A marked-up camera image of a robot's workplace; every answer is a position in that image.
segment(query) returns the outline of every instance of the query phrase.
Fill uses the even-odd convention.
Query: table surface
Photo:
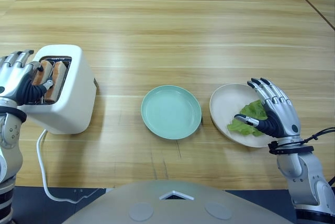
[[[334,31],[305,0],[6,2],[0,55],[76,44],[99,83],[89,128],[49,134],[44,142],[49,186],[169,179],[225,189],[286,188],[267,148],[230,141],[210,118],[212,92],[251,77],[267,77],[285,90],[303,137],[334,125]],[[164,84],[189,90],[202,106],[203,124],[187,139],[162,140],[142,122],[144,95]],[[41,131],[31,121],[22,127],[18,185],[41,185],[35,150]],[[334,135],[312,144],[330,179]]]
[[[335,27],[335,0],[308,0]]]

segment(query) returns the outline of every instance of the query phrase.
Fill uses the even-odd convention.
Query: plate
[[[152,89],[143,99],[142,119],[153,133],[164,139],[183,139],[200,125],[198,100],[187,90],[163,85]]]
[[[217,88],[209,102],[210,115],[215,126],[229,139],[246,145],[247,147],[267,147],[271,141],[275,141],[268,135],[255,137],[250,134],[244,136],[238,132],[231,132],[227,125],[232,122],[234,116],[251,102],[258,100],[256,92],[245,84],[226,84]]]

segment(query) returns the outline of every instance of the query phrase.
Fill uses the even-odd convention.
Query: white cable
[[[42,155],[41,155],[41,150],[40,150],[40,143],[43,139],[45,139],[46,135],[47,135],[48,131],[44,130],[41,135],[38,137],[37,143],[36,143],[36,151],[37,151],[37,158],[38,158],[38,162],[40,163],[40,167],[41,167],[41,173],[42,173],[42,180],[43,180],[43,188],[44,191],[46,193],[46,195],[54,200],[54,201],[67,201],[70,202],[72,204],[77,204],[78,202],[80,202],[82,199],[84,198],[89,198],[91,197],[96,191],[99,190],[99,188],[95,191],[93,191],[92,193],[90,193],[89,195],[84,195],[83,197],[81,197],[79,200],[75,201],[75,200],[71,200],[71,199],[62,199],[62,198],[57,198],[54,197],[48,189],[48,184],[47,184],[47,176],[46,176],[46,171],[44,169],[44,164],[43,164],[43,160],[42,160]]]

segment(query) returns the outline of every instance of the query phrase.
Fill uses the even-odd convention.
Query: black cable
[[[332,186],[335,183],[335,176],[328,182],[330,186]]]
[[[309,140],[312,140],[312,139],[318,140],[318,136],[321,136],[321,135],[324,135],[330,132],[335,132],[335,127],[329,127],[322,131],[319,131],[316,134],[312,135],[311,137],[305,139],[304,142],[307,143]]]
[[[331,132],[335,132],[335,127],[329,127],[329,128],[326,128],[322,131],[319,131],[317,132],[316,134],[312,135],[311,137],[307,138],[307,139],[304,139],[303,141],[299,141],[299,142],[294,142],[294,143],[285,143],[285,144],[275,144],[274,142],[277,142],[277,141],[273,141],[271,144],[272,144],[272,147],[270,149],[272,150],[275,150],[277,149],[278,147],[283,147],[285,145],[290,145],[290,144],[305,144],[305,143],[308,143],[310,140],[312,139],[315,139],[315,140],[318,140],[318,137],[321,136],[321,135],[324,135],[324,134],[327,134],[327,133],[331,133]]]

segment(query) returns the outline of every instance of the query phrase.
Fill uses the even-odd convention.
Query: floor
[[[55,196],[71,199],[78,199],[91,191],[92,189],[88,188],[51,189],[51,193]],[[263,206],[293,223],[296,222],[295,212],[287,190],[228,192]],[[17,224],[60,224],[104,193],[105,189],[100,189],[91,198],[84,199],[74,205],[50,200],[41,187],[16,187],[13,199],[14,219]]]

